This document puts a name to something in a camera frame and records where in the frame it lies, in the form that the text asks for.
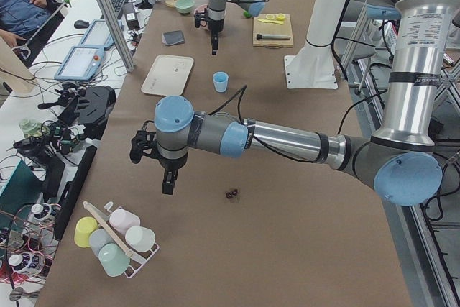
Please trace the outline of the white plastic cup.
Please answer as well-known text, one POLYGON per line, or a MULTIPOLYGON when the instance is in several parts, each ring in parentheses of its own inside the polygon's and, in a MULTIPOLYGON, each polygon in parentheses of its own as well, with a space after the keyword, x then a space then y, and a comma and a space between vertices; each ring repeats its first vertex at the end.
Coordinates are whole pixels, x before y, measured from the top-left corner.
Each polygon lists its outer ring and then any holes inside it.
POLYGON ((126 243, 137 252, 147 252, 150 250, 156 240, 155 233, 143 226, 132 226, 124 235, 126 243))

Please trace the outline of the person in dark jacket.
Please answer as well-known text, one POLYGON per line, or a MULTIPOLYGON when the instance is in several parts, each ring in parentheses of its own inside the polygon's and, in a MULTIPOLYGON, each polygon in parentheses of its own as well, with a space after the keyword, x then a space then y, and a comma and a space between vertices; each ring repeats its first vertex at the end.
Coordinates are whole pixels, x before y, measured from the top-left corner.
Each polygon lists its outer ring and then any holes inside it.
POLYGON ((60 26, 64 16, 56 0, 1 0, 1 38, 10 47, 32 39, 32 53, 39 53, 60 26))

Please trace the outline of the pink plastic cup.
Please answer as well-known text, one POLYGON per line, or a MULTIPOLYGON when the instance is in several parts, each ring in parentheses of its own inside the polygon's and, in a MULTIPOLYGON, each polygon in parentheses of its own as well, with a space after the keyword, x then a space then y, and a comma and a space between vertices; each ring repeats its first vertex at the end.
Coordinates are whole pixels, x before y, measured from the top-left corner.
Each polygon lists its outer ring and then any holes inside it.
POLYGON ((110 225, 122 236, 133 226, 140 226, 140 218, 126 209, 116 209, 109 217, 110 225))

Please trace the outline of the dark cherries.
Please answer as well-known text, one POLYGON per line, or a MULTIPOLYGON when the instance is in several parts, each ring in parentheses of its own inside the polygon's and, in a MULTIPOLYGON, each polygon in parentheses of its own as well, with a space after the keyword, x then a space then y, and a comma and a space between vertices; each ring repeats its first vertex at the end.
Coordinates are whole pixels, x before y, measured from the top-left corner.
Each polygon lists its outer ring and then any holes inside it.
POLYGON ((237 188, 231 189, 230 191, 226 192, 227 199, 237 198, 239 195, 239 190, 237 188))

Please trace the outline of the grey plastic cup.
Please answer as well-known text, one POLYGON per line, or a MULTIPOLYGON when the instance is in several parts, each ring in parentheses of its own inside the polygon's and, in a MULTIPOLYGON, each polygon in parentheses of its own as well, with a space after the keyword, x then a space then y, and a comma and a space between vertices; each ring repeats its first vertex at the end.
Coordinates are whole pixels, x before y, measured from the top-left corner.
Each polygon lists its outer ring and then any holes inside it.
POLYGON ((90 248, 96 257, 98 257, 100 250, 110 242, 111 237, 105 229, 97 229, 89 237, 90 248))

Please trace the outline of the yellow plastic cup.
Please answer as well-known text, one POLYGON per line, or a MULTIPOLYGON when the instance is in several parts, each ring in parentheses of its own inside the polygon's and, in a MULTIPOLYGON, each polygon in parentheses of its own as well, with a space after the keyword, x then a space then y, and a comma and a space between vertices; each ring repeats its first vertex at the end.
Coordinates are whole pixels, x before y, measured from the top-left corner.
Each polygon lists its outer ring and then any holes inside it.
POLYGON ((98 229, 98 222, 92 216, 79 219, 75 225, 74 242, 80 248, 88 248, 89 237, 98 229))

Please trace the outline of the cream rabbit tray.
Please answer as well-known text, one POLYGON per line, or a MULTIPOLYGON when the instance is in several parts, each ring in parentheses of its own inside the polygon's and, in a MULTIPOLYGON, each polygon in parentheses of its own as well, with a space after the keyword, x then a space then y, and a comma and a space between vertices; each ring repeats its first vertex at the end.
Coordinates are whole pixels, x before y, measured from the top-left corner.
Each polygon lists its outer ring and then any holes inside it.
POLYGON ((141 86, 141 92, 156 96, 182 95, 193 64, 192 57, 158 55, 141 86))

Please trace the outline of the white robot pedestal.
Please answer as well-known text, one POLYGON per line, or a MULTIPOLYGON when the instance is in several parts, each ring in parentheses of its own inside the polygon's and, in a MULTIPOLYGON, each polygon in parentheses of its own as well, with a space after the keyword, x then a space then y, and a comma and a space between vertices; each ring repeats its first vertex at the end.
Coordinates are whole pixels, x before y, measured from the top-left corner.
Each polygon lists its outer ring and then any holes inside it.
POLYGON ((303 48, 286 55, 285 77, 289 89, 338 88, 333 38, 346 0, 315 0, 303 48))

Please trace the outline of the blue teach pendant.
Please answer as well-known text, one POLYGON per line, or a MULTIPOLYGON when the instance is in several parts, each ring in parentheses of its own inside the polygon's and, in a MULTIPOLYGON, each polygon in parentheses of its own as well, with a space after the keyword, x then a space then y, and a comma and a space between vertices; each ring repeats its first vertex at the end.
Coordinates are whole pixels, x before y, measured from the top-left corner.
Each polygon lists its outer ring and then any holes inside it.
POLYGON ((81 45, 102 46, 105 50, 113 45, 109 27, 104 19, 93 20, 83 35, 81 45))
POLYGON ((100 45, 73 46, 54 79, 57 81, 89 81, 96 74, 104 55, 104 47, 100 45))

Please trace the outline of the green plastic cup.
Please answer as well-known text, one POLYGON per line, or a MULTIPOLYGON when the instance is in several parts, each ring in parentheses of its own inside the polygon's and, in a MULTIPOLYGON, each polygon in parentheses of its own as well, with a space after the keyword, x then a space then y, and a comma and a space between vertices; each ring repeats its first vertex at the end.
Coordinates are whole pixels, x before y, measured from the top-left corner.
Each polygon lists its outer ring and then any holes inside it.
POLYGON ((114 243, 104 245, 99 251, 98 259, 109 277, 123 274, 130 264, 129 257, 114 243))

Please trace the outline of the aluminium frame post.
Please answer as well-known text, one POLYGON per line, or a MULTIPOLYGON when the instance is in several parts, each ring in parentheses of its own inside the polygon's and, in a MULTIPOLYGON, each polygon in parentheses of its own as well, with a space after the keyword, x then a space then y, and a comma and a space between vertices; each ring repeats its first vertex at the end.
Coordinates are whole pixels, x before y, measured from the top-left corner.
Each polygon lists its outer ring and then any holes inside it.
POLYGON ((101 10, 101 13, 104 16, 106 24, 109 28, 109 32, 111 34, 112 39, 114 40, 114 44, 116 46, 116 49, 118 50, 119 56, 124 64, 124 67, 126 68, 126 71, 130 73, 134 70, 135 64, 130 50, 127 47, 127 43, 125 42, 123 32, 120 29, 113 6, 110 0, 96 1, 101 10))

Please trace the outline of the mint green bowl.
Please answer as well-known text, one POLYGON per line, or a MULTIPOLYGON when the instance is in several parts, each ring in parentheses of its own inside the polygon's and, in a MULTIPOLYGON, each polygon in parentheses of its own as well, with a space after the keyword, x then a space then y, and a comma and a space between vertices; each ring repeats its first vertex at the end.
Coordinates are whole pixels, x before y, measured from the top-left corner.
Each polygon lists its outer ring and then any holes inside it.
POLYGON ((193 11, 195 4, 195 0, 176 0, 175 9, 180 14, 189 14, 193 11))

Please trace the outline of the yellow plastic knife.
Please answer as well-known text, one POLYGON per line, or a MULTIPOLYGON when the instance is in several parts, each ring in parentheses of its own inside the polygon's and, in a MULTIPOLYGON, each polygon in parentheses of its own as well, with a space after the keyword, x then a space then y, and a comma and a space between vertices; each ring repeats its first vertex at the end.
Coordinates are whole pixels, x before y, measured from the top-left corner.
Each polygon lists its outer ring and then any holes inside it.
POLYGON ((256 18, 258 22, 262 23, 270 23, 270 24, 278 24, 278 25, 283 25, 285 22, 280 21, 280 20, 274 20, 274 19, 261 19, 261 18, 256 18))

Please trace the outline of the light blue plastic cup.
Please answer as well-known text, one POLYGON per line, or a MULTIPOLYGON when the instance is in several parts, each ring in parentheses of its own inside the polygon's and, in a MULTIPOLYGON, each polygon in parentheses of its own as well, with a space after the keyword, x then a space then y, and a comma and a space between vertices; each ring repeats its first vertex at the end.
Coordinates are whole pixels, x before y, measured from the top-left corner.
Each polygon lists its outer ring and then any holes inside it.
POLYGON ((218 93, 226 92, 228 88, 229 75, 226 72, 218 71, 212 76, 215 91, 218 93))

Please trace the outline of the wooden cutting board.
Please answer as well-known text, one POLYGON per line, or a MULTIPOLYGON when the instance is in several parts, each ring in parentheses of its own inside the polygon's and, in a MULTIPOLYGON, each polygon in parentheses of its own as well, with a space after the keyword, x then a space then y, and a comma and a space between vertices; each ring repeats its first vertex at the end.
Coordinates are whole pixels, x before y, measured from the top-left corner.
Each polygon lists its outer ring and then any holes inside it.
POLYGON ((293 31, 290 15, 286 14, 283 25, 258 22, 256 18, 266 19, 266 14, 253 18, 253 45, 255 47, 293 47, 293 31), (256 34, 290 35, 290 40, 256 40, 256 34))

